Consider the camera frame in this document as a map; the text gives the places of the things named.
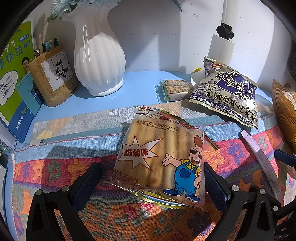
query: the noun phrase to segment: white vase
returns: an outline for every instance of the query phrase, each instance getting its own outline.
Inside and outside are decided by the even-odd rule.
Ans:
[[[77,6],[62,17],[75,25],[75,73],[93,96],[111,94],[123,84],[126,58],[107,19],[115,6]]]

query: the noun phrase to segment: white wall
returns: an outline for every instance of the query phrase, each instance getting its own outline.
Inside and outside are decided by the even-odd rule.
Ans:
[[[73,67],[75,27],[55,20],[46,23],[51,0],[44,0],[28,17],[34,36],[56,37]],[[111,10],[109,23],[126,55],[126,72],[175,70],[193,72],[203,66],[212,35],[221,22],[223,0],[122,0]],[[237,0],[233,25],[235,49],[230,65],[263,89],[273,79],[296,82],[289,74],[292,38],[282,23],[259,0]]]

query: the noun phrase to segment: sunglasses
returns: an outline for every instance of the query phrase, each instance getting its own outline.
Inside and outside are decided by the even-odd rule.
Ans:
[[[197,151],[196,149],[191,148],[191,149],[190,149],[190,153],[192,153],[193,155],[196,155],[196,153],[198,153],[198,157],[199,157],[200,159],[202,159],[202,154],[201,154],[199,151]]]

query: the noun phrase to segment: cartoon man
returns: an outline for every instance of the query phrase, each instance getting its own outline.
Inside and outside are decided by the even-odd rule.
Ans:
[[[182,196],[185,191],[185,197],[190,201],[198,202],[199,197],[195,195],[196,189],[200,188],[202,181],[200,163],[202,160],[203,142],[201,137],[194,138],[195,148],[190,149],[189,160],[177,160],[165,155],[163,165],[166,167],[172,164],[176,167],[175,171],[175,188],[163,190],[164,194],[170,196]]]

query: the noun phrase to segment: snack bag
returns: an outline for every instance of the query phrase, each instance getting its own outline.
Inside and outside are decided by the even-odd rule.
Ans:
[[[291,103],[294,110],[296,111],[296,102],[294,100],[294,97],[293,97],[292,93],[287,92],[287,91],[282,91],[282,92],[283,92],[284,96],[287,98],[287,100]]]
[[[204,130],[164,111],[142,106],[118,154],[111,184],[170,208],[205,203]]]
[[[292,92],[291,92],[291,95],[293,96],[293,99],[294,99],[295,102],[296,102],[296,92],[295,92],[295,91],[292,91]]]
[[[193,91],[190,102],[238,120],[258,129],[258,109],[255,103],[257,85],[233,68],[205,57],[206,78]]]

